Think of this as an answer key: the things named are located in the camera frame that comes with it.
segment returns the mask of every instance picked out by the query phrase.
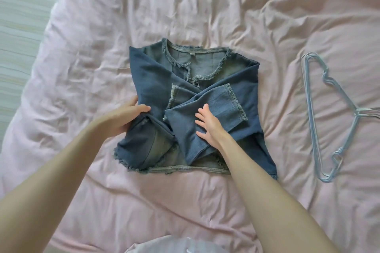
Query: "pink bed sheet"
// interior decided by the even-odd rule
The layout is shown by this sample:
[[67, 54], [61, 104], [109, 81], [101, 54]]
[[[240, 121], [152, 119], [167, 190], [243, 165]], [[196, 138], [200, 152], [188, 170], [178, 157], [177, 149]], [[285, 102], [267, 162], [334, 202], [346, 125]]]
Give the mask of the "pink bed sheet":
[[[300, 57], [315, 51], [362, 107], [380, 106], [380, 0], [59, 0], [1, 153], [1, 195], [59, 152], [89, 121], [129, 99], [128, 46], [167, 37], [229, 46], [258, 60], [259, 113], [279, 180], [342, 252], [380, 248], [380, 122], [362, 121], [333, 183], [315, 178]], [[352, 115], [312, 67], [324, 159]], [[107, 140], [51, 244], [70, 252], [124, 252], [172, 234], [231, 252], [263, 252], [230, 176], [140, 175]]]

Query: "denim jacket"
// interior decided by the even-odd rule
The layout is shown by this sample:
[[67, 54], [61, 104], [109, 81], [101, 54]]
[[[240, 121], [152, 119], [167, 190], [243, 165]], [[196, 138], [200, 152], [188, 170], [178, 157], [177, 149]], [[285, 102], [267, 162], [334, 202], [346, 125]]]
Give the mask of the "denim jacket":
[[276, 165], [258, 116], [259, 63], [229, 48], [179, 46], [169, 40], [130, 47], [130, 68], [140, 114], [115, 149], [115, 158], [140, 172], [203, 169], [229, 173], [219, 152], [195, 132], [205, 103], [242, 149], [274, 179]]

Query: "person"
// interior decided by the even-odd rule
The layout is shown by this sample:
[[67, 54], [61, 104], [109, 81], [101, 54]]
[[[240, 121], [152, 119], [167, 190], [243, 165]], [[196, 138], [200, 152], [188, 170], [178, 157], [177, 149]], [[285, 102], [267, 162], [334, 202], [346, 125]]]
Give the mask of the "person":
[[[103, 142], [126, 132], [133, 119], [150, 110], [136, 102], [137, 96], [90, 122], [60, 153], [2, 199], [1, 252], [44, 250]], [[197, 135], [221, 152], [266, 253], [339, 252], [305, 208], [223, 129], [208, 104], [195, 116], [195, 122], [206, 130]]]

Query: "person's left arm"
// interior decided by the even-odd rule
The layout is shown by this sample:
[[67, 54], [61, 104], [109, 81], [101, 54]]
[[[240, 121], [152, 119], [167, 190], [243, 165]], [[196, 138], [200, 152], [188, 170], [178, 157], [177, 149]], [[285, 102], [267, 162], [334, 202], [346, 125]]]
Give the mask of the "person's left arm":
[[63, 218], [103, 142], [119, 135], [149, 106], [137, 97], [86, 126], [59, 154], [0, 201], [0, 247], [40, 253]]

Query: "folded denim jacket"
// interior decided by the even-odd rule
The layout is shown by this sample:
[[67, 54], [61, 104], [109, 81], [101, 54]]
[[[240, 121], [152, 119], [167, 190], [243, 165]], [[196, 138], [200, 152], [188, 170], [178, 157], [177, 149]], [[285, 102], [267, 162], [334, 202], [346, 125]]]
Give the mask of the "folded denim jacket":
[[265, 146], [258, 116], [259, 63], [229, 48], [180, 46], [169, 40], [130, 47], [130, 68], [140, 114], [115, 149], [115, 158], [142, 173], [202, 169], [229, 173], [215, 148], [195, 132], [205, 103], [223, 128], [268, 174], [277, 169]]

